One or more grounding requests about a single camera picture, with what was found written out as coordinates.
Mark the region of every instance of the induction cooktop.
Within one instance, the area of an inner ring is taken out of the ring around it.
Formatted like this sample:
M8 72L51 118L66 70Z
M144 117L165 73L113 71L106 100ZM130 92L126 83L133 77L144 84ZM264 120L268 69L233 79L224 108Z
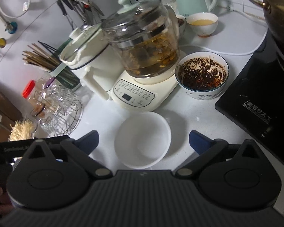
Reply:
M268 33L216 109L284 164L284 71Z

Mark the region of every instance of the control panel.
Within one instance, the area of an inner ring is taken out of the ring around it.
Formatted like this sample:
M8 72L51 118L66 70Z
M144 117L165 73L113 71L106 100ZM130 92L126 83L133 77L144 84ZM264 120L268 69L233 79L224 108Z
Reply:
M114 94L133 107L145 107L155 98L153 93L123 79L114 86Z

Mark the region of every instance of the white bowl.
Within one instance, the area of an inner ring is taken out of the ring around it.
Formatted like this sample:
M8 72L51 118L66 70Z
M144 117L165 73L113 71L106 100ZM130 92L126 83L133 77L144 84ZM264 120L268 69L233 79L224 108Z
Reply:
M186 27L186 18L181 14L176 14L176 17L184 21L183 25L179 26L179 32L180 32L179 41L180 41L184 35L184 31Z
M124 165L145 169L163 159L170 142L167 121L157 113L144 112L122 123L115 137L115 152Z
M200 19L209 19L214 23L206 26L193 26L192 23ZM218 26L219 18L213 13L195 13L187 17L186 22L192 28L192 30L200 37L210 36Z
M197 57L209 57L212 60L215 60L216 62L218 62L225 69L226 78L221 85L219 85L216 88L209 89L209 90L193 90L193 89L190 89L184 86L181 83L181 77L179 76L180 66L184 64L185 61L189 59L197 58ZM225 87L225 83L227 82L228 76L229 76L229 68L228 68L227 62L220 55L212 53L212 52L202 51L202 52L196 52L196 53L189 54L185 56L182 60L180 60L179 64L176 67L175 75L176 75L178 84L186 91L186 94L188 94L190 97L197 99L197 100L209 100L209 99L213 99L218 94L220 94L223 88Z

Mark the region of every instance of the glass health pot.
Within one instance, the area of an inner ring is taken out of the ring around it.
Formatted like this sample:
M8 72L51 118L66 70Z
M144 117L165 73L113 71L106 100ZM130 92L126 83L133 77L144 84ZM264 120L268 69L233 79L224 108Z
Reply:
M142 84L155 84L171 77L180 59L179 25L173 9L162 0L123 5L102 22L102 30L127 73Z

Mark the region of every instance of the small white cup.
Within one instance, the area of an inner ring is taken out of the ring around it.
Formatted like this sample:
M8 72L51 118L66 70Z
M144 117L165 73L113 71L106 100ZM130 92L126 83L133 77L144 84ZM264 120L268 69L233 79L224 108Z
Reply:
M193 90L193 89L190 89L190 88L184 86L181 83L181 77L179 76L180 66L183 65L185 61L187 61L189 59L197 58L197 57L209 57L212 60L219 63L225 69L226 77L225 77L224 82L221 85L219 85L216 88L209 89L209 90ZM180 60L179 64L176 67L175 75L176 75L176 79L178 81L178 84L185 90L186 94L188 94L190 97L197 99L197 100L210 100L210 99L215 98L218 94L220 94L221 91L223 90L223 88L225 87L225 83L227 82L227 79L228 79L228 76L229 76L229 67L228 67L226 60L224 60L218 54L215 54L215 53L212 53L212 52L207 52L207 51L195 52L195 53L192 53L192 54L185 56L182 60Z
M186 27L186 18L181 14L176 14L176 17L184 21L183 25L179 26L179 32L180 32L179 41L180 41L184 35L184 31Z
M200 20L200 19L209 19L212 20L214 23L205 26L194 26L192 25L193 22ZM210 36L218 26L219 18L213 13L195 13L187 17L186 22L192 28L192 30L198 34L200 37L208 37Z

